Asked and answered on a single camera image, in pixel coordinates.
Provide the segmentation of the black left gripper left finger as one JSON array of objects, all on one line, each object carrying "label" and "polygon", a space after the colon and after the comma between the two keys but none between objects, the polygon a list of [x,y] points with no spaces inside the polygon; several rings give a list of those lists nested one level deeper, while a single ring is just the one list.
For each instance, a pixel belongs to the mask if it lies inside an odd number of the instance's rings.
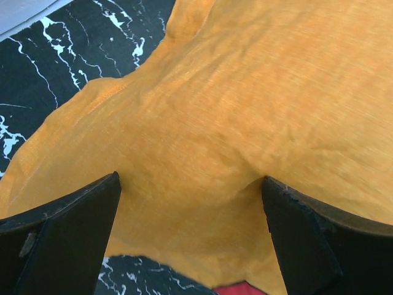
[{"label": "black left gripper left finger", "polygon": [[1,294],[93,294],[121,193],[117,172],[1,220]]}]

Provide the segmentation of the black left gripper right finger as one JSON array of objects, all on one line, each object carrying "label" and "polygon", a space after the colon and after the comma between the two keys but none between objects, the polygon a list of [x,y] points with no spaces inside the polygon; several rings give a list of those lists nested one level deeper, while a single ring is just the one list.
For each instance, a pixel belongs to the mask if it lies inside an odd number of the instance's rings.
[{"label": "black left gripper right finger", "polygon": [[392,294],[392,226],[266,177],[263,209],[288,294]]}]

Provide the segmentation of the orange pillowcase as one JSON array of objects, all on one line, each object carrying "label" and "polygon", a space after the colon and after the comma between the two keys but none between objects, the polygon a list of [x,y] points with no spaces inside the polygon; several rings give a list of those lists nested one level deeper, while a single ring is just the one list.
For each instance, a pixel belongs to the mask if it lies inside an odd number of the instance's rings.
[{"label": "orange pillowcase", "polygon": [[285,294],[263,177],[392,222],[392,2],[177,1],[139,69],[90,81],[18,149],[1,216],[113,171],[108,256]]}]

